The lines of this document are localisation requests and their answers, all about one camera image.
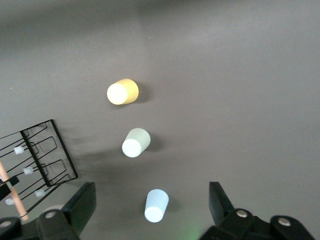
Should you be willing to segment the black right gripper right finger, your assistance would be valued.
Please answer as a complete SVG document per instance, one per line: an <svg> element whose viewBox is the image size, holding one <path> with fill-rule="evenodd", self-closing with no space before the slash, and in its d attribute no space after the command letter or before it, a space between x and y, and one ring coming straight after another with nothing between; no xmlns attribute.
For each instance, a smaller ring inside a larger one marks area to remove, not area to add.
<svg viewBox="0 0 320 240"><path fill-rule="evenodd" d="M316 240L293 217L275 215L265 222L235 208L219 182L209 183L208 204L214 225L199 240Z"/></svg>

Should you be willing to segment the yellow plastic cup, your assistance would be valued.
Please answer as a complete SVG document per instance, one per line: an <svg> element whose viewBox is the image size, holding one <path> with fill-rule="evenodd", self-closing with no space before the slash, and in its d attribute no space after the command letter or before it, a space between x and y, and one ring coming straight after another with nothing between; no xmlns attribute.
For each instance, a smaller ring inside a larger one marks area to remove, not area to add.
<svg viewBox="0 0 320 240"><path fill-rule="evenodd" d="M124 78L110 85L106 96L114 105L126 105L135 102L139 93L137 83L132 79Z"/></svg>

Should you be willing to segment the black wire cup rack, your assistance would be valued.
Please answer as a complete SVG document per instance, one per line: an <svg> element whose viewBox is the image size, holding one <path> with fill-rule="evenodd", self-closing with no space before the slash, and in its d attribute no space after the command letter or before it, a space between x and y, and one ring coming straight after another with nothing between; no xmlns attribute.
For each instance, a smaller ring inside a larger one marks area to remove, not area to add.
<svg viewBox="0 0 320 240"><path fill-rule="evenodd" d="M17 176L19 183L8 186ZM11 193L0 200L0 215L16 209L23 220L62 184L78 178L71 156L53 119L0 137L0 185Z"/></svg>

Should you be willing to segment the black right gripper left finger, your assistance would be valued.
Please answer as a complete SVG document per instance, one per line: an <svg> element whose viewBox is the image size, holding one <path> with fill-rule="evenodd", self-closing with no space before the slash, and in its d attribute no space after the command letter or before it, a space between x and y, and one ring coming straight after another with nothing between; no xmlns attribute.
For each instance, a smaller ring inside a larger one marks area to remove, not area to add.
<svg viewBox="0 0 320 240"><path fill-rule="evenodd" d="M96 185L86 182L61 209L47 210L31 222L0 218L0 240L80 240L96 206Z"/></svg>

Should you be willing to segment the light blue plastic cup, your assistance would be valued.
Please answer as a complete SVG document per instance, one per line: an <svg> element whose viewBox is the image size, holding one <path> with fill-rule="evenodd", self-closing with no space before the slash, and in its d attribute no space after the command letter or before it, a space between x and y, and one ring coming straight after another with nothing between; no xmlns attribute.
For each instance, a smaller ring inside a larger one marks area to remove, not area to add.
<svg viewBox="0 0 320 240"><path fill-rule="evenodd" d="M160 222L167 210L169 195L162 189L153 189L146 196L144 217L151 223Z"/></svg>

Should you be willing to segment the pale green plastic cup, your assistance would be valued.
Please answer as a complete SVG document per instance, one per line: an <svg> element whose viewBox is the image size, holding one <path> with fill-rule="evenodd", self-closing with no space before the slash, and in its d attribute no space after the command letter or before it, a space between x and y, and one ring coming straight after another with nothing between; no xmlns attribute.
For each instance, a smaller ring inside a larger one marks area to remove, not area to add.
<svg viewBox="0 0 320 240"><path fill-rule="evenodd" d="M136 158L143 153L151 143L150 134L143 128L133 128L122 143L122 152L129 158Z"/></svg>

